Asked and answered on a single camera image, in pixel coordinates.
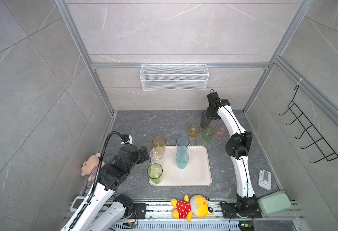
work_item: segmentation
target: zip tie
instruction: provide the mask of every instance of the zip tie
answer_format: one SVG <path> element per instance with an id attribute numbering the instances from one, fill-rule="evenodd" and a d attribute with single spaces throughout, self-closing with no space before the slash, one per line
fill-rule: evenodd
<path id="1" fill-rule="evenodd" d="M 300 78 L 300 80 L 299 80 L 299 82 L 297 83 L 297 85 L 299 85 L 299 83 L 301 82 L 301 80 L 308 80 L 308 79 Z"/>

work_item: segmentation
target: white wire basket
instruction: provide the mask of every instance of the white wire basket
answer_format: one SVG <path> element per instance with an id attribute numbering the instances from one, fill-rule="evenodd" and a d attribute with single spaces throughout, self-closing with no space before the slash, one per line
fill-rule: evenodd
<path id="1" fill-rule="evenodd" d="M 139 72 L 144 90 L 205 90 L 205 64 L 146 64 Z"/>

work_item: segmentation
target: pink cup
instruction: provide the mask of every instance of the pink cup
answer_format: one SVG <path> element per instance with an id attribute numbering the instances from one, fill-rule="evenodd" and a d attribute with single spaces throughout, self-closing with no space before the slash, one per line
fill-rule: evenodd
<path id="1" fill-rule="evenodd" d="M 224 136 L 228 133 L 228 129 L 225 124 L 220 123 L 218 126 L 216 126 L 216 131 L 215 131 L 215 137 L 217 139 L 223 139 Z"/>

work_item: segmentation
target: mint green case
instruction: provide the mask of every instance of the mint green case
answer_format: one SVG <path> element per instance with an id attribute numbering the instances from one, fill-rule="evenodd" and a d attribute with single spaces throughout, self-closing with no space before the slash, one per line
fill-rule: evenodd
<path id="1" fill-rule="evenodd" d="M 291 202 L 287 195 L 281 191 L 260 198 L 258 203 L 261 211 L 266 215 L 277 213 L 291 207 Z"/>

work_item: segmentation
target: plastic cup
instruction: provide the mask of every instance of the plastic cup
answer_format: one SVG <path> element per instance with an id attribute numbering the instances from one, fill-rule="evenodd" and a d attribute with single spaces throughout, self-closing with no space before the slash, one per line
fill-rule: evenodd
<path id="1" fill-rule="evenodd" d="M 202 112 L 200 127 L 204 128 L 210 125 L 211 118 L 206 117 L 206 111 Z"/>
<path id="2" fill-rule="evenodd" d="M 226 127 L 225 124 L 221 123 L 221 124 L 218 124 L 218 126 L 216 126 L 215 137 L 217 139 L 223 139 L 227 133 L 228 133 L 228 128 Z"/>
<path id="3" fill-rule="evenodd" d="M 214 135 L 214 129 L 212 127 L 204 127 L 202 129 L 202 139 L 204 141 L 210 141 L 213 138 Z"/>
<path id="4" fill-rule="evenodd" d="M 197 135 L 199 134 L 199 131 L 200 131 L 200 127 L 195 124 L 195 123 L 191 123 L 189 126 L 188 126 L 188 136 L 191 138 L 191 139 L 194 139 L 197 137 Z"/>
<path id="5" fill-rule="evenodd" d="M 158 155 L 160 155 L 160 156 L 164 156 L 164 153 L 165 153 L 165 143 L 166 143 L 166 140 L 165 140 L 165 138 L 163 136 L 155 136 L 152 139 L 153 147 L 159 148 L 158 149 Z"/>
<path id="6" fill-rule="evenodd" d="M 190 139 L 187 136 L 179 136 L 177 138 L 177 151 L 187 151 L 190 145 Z"/>
<path id="7" fill-rule="evenodd" d="M 160 152 L 160 149 L 157 147 L 154 147 L 151 151 L 150 151 L 150 158 L 152 160 L 152 163 L 158 163 L 159 160 L 161 160 L 164 157 L 164 155 L 162 155 L 162 153 Z"/>
<path id="8" fill-rule="evenodd" d="M 177 160 L 178 168 L 184 169 L 188 164 L 188 160 L 190 159 L 190 156 L 188 155 L 187 152 L 182 150 L 182 151 L 179 151 L 175 155 L 175 159 Z"/>
<path id="9" fill-rule="evenodd" d="M 163 174 L 163 168 L 159 164 L 151 164 L 147 169 L 148 177 L 155 183 L 158 184 L 161 181 Z"/>

